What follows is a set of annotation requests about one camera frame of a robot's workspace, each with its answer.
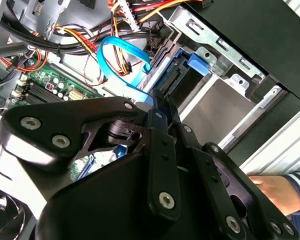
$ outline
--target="red wire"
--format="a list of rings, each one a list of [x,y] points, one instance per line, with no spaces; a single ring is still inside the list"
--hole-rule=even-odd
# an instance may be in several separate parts
[[[152,9],[152,8],[160,7],[161,5],[170,3],[172,1],[173,0],[166,0],[166,1],[158,2],[158,3],[148,4],[146,6],[139,6],[139,7],[136,7],[133,10],[133,12],[140,12],[140,11],[143,11],[143,10],[149,10],[149,9]]]
[[[40,67],[37,67],[37,66],[38,66],[38,65],[40,64],[40,62],[41,62],[41,53],[40,53],[39,50],[36,50],[36,54],[38,55],[38,60],[37,60],[37,62],[36,62],[35,65],[33,65],[33,66],[31,66],[31,67],[26,67],[26,68],[23,68],[23,67],[18,66],[18,67],[16,67],[15,70],[21,70],[21,71],[25,71],[25,72],[35,72],[35,71],[38,71],[39,69],[41,69],[41,68],[43,67],[43,65],[44,65],[44,64],[46,63],[46,61],[47,61],[48,54],[45,55],[45,56],[46,56],[46,60],[45,60],[44,64],[42,64]],[[5,57],[2,57],[1,60],[2,60],[5,64],[7,64],[8,66],[11,66],[11,65],[12,65],[11,61],[9,61],[8,59],[6,59]]]
[[[90,48],[92,48],[94,51],[98,51],[98,48],[91,42],[89,41],[85,36],[83,36],[82,34],[72,30],[79,38],[81,38],[82,41],[84,41],[84,43],[86,43]],[[116,69],[115,67],[109,62],[108,59],[106,59],[107,63],[110,65],[110,67],[120,76],[123,76],[122,73],[120,74]]]

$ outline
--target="bolt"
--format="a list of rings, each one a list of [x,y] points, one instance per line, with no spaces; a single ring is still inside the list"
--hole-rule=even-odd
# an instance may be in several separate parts
[[[155,115],[162,119],[162,115],[159,112],[156,112]]]
[[[35,130],[41,127],[41,122],[35,117],[27,116],[21,119],[20,124],[22,127]]]
[[[130,103],[128,103],[128,102],[126,102],[125,104],[124,104],[124,106],[127,108],[127,109],[133,109],[134,107],[130,104]]]
[[[294,230],[293,230],[287,223],[284,222],[284,223],[283,223],[283,226],[284,226],[285,230],[286,230],[289,234],[295,235]]]
[[[33,59],[28,59],[28,61],[26,61],[30,66],[35,64],[35,61]]]
[[[165,191],[159,194],[159,202],[165,209],[173,209],[175,207],[174,198]]]
[[[280,227],[274,222],[274,221],[271,221],[271,226],[273,227],[273,229],[278,233],[278,234],[281,234],[281,229]]]
[[[213,151],[215,151],[216,153],[218,153],[218,152],[219,152],[219,149],[218,149],[218,147],[217,147],[217,146],[215,146],[215,145],[212,145],[212,146],[211,146],[211,148],[212,148],[212,150],[213,150]]]
[[[56,135],[52,138],[52,143],[56,147],[64,149],[70,145],[70,140],[66,136]]]
[[[227,216],[225,221],[232,231],[234,231],[236,234],[240,233],[240,225],[233,216]]]
[[[191,128],[190,128],[190,127],[184,126],[184,129],[185,129],[188,133],[191,133]]]

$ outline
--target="metal slot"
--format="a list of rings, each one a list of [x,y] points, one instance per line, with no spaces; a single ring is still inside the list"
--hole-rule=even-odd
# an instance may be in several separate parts
[[[183,7],[178,6],[168,21],[193,41],[213,47],[250,78],[255,78],[257,75],[260,78],[260,82],[266,78],[265,74],[258,67],[246,59],[242,61],[242,54]]]
[[[203,27],[201,27],[200,25],[198,25],[195,21],[193,21],[192,19],[190,19],[186,25],[192,29],[192,31],[194,31],[195,34],[200,35],[200,32],[204,30]]]

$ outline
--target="black wire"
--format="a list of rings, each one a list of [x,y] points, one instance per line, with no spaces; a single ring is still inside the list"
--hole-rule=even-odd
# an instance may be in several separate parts
[[[83,46],[80,43],[72,43],[72,44],[57,44],[54,42],[46,41],[43,39],[40,39],[39,37],[36,37],[34,35],[28,36],[22,32],[19,32],[9,26],[5,21],[1,21],[0,25],[2,28],[7,30],[9,33],[11,33],[13,36],[15,36],[17,39],[23,41],[26,44],[29,44],[35,48],[39,48],[41,50],[57,53],[59,50],[60,54],[82,54],[85,52]],[[128,34],[122,35],[122,39],[124,40],[131,40],[131,39],[141,39],[141,38],[148,38],[150,34],[148,32],[138,32],[138,33],[132,33],[132,31],[127,31]],[[110,36],[110,31],[102,32],[98,38],[98,41],[96,42],[96,46],[98,46],[101,41],[107,37]],[[94,42],[96,40],[97,36],[94,36],[90,38],[89,40],[91,42]]]
[[[29,56],[32,53],[32,51],[27,52],[27,54],[25,56]],[[27,57],[22,57],[21,60],[18,63],[18,67],[22,66],[27,60]],[[16,76],[17,76],[18,72],[15,70],[12,70],[11,72],[9,72],[1,81],[0,81],[0,88],[9,83],[11,80],[13,80]]]
[[[112,33],[114,33],[114,15],[113,15],[112,12],[111,12],[110,17],[111,17],[110,31],[111,31]],[[122,71],[122,67],[121,67],[121,65],[120,65],[120,61],[119,61],[119,56],[118,56],[117,48],[116,48],[115,45],[113,45],[112,47],[113,47],[113,51],[114,51],[114,56],[115,56],[116,63],[118,64],[119,68],[120,68],[121,71]]]
[[[17,31],[24,33],[26,35],[32,35],[18,20],[15,12],[10,7],[9,3],[6,3],[6,6],[3,10],[3,17],[9,22],[10,26],[16,29]]]
[[[142,12],[138,12],[135,17],[139,18],[139,17],[143,17],[145,15],[147,15],[149,13],[149,11],[142,11]]]
[[[143,32],[143,33],[133,33],[133,34],[127,34],[127,35],[121,35],[120,38],[122,40],[133,40],[133,39],[147,39],[149,38],[150,34],[148,32]],[[160,34],[158,33],[153,33],[152,36],[154,38],[159,38],[161,37]],[[95,44],[96,47],[99,47],[101,44],[102,39]],[[76,55],[76,56],[85,56],[87,53],[85,51],[76,51],[71,53],[71,55]]]
[[[140,5],[147,5],[147,4],[157,4],[161,2],[163,2],[163,0],[134,1],[134,2],[130,2],[130,4],[132,6],[140,6]]]

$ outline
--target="motherboard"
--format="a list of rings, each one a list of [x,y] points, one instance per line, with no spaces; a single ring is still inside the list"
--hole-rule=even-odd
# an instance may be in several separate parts
[[[93,88],[60,75],[45,65],[38,71],[22,74],[11,92],[10,106],[56,103],[101,98]]]

